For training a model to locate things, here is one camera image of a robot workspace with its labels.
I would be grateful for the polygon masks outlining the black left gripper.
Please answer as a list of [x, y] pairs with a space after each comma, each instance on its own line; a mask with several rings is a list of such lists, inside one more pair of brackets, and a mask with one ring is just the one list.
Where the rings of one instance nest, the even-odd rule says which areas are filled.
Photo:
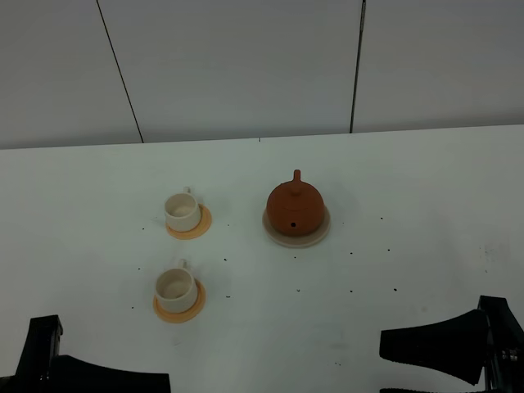
[[1, 377], [1, 392], [171, 392], [167, 373], [130, 372], [58, 356], [62, 334], [57, 314], [32, 318], [16, 373]]

